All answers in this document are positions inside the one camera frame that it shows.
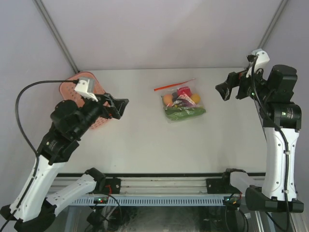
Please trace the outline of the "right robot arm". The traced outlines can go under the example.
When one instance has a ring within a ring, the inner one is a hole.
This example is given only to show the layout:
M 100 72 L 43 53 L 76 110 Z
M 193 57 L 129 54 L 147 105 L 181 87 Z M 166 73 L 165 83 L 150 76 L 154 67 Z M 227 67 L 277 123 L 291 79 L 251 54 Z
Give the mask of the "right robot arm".
M 301 108 L 291 101 L 297 82 L 297 71 L 286 65 L 273 66 L 267 80 L 263 69 L 231 72 L 216 85 L 224 101 L 238 87 L 238 100 L 252 98 L 257 104 L 261 125 L 267 142 L 267 163 L 264 182 L 259 186 L 244 170 L 229 169 L 222 180 L 228 193 L 238 189 L 245 195 L 249 210 L 262 212 L 302 213 L 304 204 L 297 199 L 294 167 L 295 147 L 301 129 Z

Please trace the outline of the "orange fake fruit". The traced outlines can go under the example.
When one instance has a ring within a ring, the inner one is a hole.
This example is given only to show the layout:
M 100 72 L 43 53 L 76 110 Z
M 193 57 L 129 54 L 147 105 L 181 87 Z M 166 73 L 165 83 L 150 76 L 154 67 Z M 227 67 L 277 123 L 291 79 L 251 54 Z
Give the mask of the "orange fake fruit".
M 195 104 L 201 101 L 201 97 L 197 93 L 192 94 L 190 98 Z

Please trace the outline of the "clear zip top bag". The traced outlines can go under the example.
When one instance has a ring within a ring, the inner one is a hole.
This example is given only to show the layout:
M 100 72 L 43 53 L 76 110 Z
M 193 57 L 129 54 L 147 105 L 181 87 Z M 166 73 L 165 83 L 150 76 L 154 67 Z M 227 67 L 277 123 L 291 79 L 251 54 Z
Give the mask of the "clear zip top bag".
M 160 96 L 164 115 L 171 123 L 197 118 L 206 113 L 194 78 L 154 88 L 154 92 Z

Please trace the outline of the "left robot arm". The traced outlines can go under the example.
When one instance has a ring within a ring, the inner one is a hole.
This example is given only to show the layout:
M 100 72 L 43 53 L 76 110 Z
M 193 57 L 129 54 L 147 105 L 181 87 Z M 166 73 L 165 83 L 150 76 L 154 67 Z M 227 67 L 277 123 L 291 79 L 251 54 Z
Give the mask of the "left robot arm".
M 97 97 L 98 101 L 87 100 L 82 107 L 73 100 L 62 101 L 51 113 L 51 128 L 38 147 L 38 156 L 25 186 L 11 205 L 0 210 L 6 221 L 15 221 L 14 229 L 18 232 L 43 232 L 73 201 L 87 193 L 104 191 L 105 174 L 91 168 L 74 183 L 48 194 L 85 132 L 100 117 L 120 119 L 129 103 L 128 99 L 115 99 L 109 93 Z

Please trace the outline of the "red fake apple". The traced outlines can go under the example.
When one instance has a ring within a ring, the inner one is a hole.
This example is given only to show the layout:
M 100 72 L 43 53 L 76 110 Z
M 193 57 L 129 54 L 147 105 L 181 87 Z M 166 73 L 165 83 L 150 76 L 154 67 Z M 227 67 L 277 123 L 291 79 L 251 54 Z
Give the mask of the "red fake apple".
M 179 96 L 180 96 L 180 95 L 187 95 L 188 97 L 191 97 L 192 92 L 191 92 L 190 87 L 185 86 L 185 87 L 180 87 L 180 88 L 178 88 L 177 94 L 178 94 Z

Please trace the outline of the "purple fake eggplant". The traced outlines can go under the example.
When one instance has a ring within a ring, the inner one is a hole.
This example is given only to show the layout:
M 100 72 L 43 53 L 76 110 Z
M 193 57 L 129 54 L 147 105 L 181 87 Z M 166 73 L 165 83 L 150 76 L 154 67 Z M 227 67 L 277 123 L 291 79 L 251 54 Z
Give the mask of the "purple fake eggplant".
M 196 107 L 196 104 L 187 95 L 180 95 L 178 98 L 178 105 L 184 107 Z

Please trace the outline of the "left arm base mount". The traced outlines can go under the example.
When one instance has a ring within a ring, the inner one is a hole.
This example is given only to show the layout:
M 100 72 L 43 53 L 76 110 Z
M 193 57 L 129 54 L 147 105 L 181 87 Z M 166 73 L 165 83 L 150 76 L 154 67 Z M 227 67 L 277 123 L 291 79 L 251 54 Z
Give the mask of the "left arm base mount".
M 94 190 L 94 194 L 119 194 L 121 189 L 121 179 L 113 177 L 98 181 Z

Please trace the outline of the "green fake lettuce leaf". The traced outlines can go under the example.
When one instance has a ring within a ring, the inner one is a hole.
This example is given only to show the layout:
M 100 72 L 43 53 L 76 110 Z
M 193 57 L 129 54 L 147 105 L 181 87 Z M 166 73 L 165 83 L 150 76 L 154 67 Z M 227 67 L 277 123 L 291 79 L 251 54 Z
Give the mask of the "green fake lettuce leaf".
M 206 113 L 203 107 L 180 107 L 180 108 L 166 108 L 164 110 L 166 117 L 171 121 L 185 120 L 191 117 L 200 116 Z

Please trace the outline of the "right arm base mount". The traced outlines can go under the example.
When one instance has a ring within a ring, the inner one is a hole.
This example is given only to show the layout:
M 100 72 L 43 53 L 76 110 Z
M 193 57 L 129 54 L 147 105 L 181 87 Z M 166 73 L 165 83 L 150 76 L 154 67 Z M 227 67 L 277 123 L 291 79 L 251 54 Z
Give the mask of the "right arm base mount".
M 222 178 L 207 178 L 206 187 L 208 194 L 240 194 L 240 191 L 231 186 Z

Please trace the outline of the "orange fake peach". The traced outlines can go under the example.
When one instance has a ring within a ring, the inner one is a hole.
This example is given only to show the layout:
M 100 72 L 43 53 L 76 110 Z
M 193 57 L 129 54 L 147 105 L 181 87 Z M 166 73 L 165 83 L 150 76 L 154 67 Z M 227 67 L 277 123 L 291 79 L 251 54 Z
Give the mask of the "orange fake peach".
M 166 106 L 173 104 L 173 96 L 171 94 L 164 95 L 162 99 Z

